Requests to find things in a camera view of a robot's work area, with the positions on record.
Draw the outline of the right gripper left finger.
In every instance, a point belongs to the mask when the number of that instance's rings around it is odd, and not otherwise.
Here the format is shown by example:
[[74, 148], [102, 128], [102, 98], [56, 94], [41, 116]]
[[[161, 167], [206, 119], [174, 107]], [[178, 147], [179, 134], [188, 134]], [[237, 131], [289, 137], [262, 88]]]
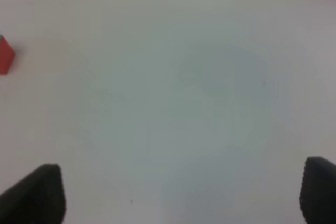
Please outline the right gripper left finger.
[[63, 223], [66, 197], [61, 168], [43, 164], [1, 194], [1, 223]]

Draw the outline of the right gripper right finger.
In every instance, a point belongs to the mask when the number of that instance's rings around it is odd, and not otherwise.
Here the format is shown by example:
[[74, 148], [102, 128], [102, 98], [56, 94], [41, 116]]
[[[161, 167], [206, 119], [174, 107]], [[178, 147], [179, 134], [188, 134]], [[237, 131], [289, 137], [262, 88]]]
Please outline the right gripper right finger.
[[306, 159], [299, 203], [306, 223], [335, 223], [334, 163], [323, 157]]

